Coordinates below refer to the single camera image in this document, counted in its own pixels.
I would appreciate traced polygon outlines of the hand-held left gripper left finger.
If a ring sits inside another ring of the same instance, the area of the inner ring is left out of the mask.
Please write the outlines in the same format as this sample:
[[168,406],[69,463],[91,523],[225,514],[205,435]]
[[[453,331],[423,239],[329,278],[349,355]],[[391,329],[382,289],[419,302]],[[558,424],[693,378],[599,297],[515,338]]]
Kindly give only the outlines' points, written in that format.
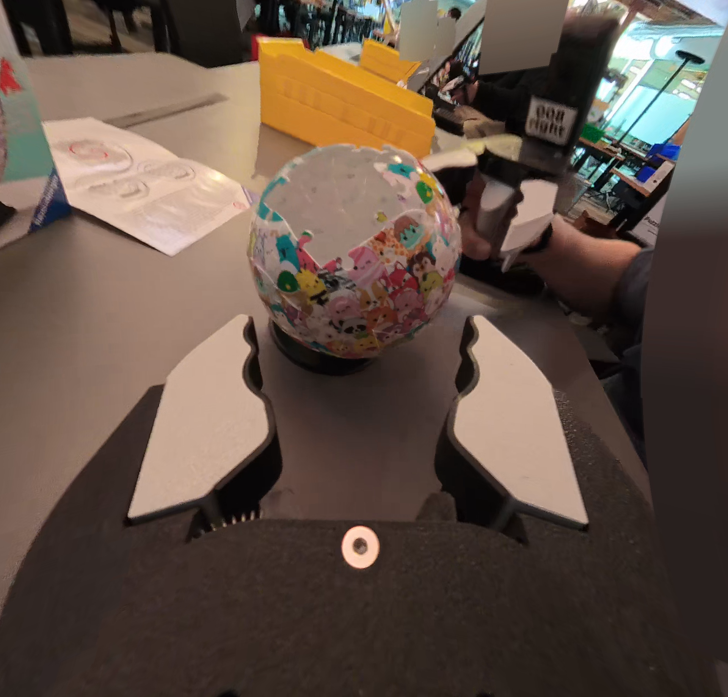
[[258,516],[281,473],[254,320],[238,315],[169,374],[127,518],[196,510],[208,527],[224,527]]

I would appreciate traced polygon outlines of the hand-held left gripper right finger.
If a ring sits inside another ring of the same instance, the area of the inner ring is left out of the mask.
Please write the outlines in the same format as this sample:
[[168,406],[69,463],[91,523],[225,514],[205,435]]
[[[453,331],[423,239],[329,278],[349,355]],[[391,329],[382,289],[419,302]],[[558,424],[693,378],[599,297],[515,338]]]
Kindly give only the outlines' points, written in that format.
[[457,523],[514,531],[522,516],[586,531],[587,509],[555,393],[538,366],[482,315],[464,322],[456,396],[435,475]]

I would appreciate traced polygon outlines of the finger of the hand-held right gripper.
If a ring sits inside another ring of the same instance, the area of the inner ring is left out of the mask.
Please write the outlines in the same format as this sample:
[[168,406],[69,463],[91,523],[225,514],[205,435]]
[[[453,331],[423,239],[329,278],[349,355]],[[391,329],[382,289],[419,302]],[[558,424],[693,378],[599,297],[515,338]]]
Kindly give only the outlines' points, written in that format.
[[466,139],[462,145],[427,156],[422,164],[432,172],[446,168],[477,167],[484,174],[516,174],[520,163],[523,137],[499,134]]

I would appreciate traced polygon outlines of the yellow plastic bin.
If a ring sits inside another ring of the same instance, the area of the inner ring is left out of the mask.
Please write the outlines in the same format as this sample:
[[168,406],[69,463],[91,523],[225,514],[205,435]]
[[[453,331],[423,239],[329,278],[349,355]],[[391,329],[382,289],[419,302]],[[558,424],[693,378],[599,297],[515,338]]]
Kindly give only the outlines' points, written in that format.
[[435,136],[433,104],[301,39],[259,41],[260,122],[314,147],[392,146],[418,159]]

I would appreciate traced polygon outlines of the colourful cartoon puzzle ball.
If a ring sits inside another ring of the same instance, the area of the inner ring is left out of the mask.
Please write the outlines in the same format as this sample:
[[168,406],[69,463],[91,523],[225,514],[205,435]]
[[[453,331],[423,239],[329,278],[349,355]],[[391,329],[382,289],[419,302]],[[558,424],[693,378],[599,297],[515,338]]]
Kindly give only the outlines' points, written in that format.
[[336,144],[294,158],[250,217],[248,263],[271,323],[331,359],[411,340],[450,297],[458,215],[406,151]]

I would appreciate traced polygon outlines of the person's right forearm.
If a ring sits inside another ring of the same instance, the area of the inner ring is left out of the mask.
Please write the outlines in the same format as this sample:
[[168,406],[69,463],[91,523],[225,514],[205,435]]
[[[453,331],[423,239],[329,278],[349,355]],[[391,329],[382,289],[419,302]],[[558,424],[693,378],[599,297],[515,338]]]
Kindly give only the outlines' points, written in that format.
[[653,248],[587,235],[556,215],[518,261],[577,313],[628,328],[643,323]]

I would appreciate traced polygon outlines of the black round ball stand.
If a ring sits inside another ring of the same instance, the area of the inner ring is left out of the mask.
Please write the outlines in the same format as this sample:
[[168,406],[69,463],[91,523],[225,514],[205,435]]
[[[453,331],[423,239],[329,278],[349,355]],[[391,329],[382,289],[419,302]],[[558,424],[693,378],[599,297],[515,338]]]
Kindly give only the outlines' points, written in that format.
[[366,370],[376,357],[337,357],[305,346],[287,334],[273,320],[268,321],[268,330],[278,350],[294,365],[313,374],[324,376],[348,376]]

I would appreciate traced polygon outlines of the puzzle cardboard box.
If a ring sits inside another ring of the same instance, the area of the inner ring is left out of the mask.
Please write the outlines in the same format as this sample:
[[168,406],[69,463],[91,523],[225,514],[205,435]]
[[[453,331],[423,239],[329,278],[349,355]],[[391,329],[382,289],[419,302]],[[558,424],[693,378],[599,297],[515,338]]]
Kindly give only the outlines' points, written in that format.
[[71,214],[25,62],[1,5],[1,247]]

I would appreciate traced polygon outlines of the person's right hand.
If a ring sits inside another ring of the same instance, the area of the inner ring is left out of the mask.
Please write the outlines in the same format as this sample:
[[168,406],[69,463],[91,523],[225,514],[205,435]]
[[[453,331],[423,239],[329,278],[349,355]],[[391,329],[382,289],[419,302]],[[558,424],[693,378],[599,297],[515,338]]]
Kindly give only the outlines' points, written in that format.
[[479,222],[479,208],[468,209],[465,204],[460,207],[459,225],[461,230],[461,252],[464,257],[473,261],[485,261],[493,258],[501,229],[493,220]]

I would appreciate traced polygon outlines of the black floor lamp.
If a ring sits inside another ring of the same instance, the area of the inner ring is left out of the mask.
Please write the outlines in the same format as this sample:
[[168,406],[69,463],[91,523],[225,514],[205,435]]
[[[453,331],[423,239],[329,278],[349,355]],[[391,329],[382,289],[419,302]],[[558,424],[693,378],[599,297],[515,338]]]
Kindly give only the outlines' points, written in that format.
[[695,47],[695,42],[676,44],[670,59],[651,60],[640,70],[633,88],[606,120],[606,136],[623,161],[610,162],[595,189],[601,190],[624,164],[645,159],[653,146],[681,144],[673,137],[690,119],[709,68],[706,51],[695,53]]

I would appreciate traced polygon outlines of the white instruction sheet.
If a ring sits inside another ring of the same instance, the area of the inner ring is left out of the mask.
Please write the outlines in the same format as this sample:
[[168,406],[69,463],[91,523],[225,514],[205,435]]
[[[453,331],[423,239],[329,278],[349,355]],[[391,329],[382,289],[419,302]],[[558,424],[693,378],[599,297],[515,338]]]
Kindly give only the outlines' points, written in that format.
[[93,118],[43,123],[72,207],[174,256],[254,205],[241,184]]

